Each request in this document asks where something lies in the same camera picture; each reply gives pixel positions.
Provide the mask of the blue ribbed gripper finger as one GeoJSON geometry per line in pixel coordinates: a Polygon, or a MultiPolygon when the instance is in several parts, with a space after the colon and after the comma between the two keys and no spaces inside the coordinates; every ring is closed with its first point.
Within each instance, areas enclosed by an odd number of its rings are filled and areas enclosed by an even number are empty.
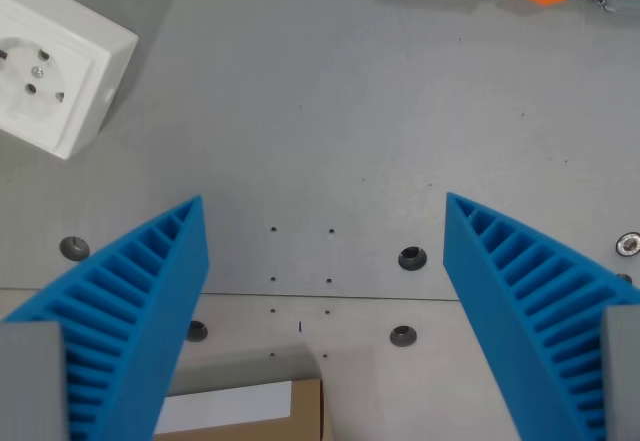
{"type": "Polygon", "coordinates": [[[446,196],[443,265],[523,440],[607,436],[600,333],[639,290],[529,226],[446,196]]]}
{"type": "Polygon", "coordinates": [[[95,252],[4,318],[61,329],[71,439],[152,439],[207,275],[196,196],[95,252]]]}

